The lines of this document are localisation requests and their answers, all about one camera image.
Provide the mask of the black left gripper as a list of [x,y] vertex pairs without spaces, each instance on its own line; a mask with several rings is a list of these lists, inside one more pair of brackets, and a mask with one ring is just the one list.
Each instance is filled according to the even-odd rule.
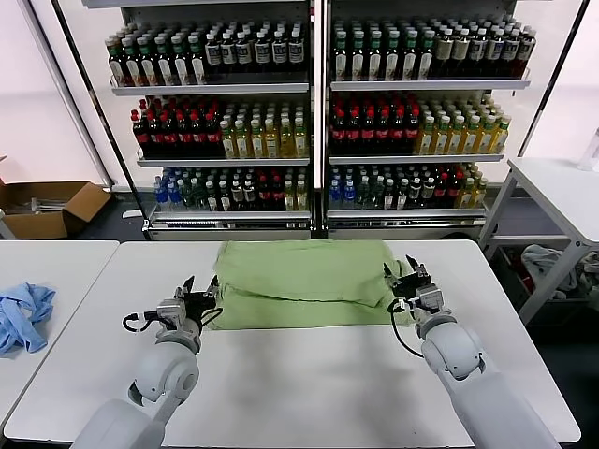
[[195,277],[191,276],[183,283],[183,292],[177,295],[177,299],[181,305],[181,320],[190,319],[195,323],[200,323],[204,320],[203,315],[216,308],[216,299],[219,294],[218,276],[212,277],[210,285],[207,287],[207,292],[193,292],[193,284]]

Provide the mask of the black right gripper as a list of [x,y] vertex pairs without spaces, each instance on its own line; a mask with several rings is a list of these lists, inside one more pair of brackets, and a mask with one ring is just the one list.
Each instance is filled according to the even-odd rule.
[[414,273],[397,278],[387,264],[384,264],[384,279],[395,297],[412,299],[417,297],[416,290],[432,284],[431,276],[425,275],[425,267],[417,260],[406,255],[406,260]]

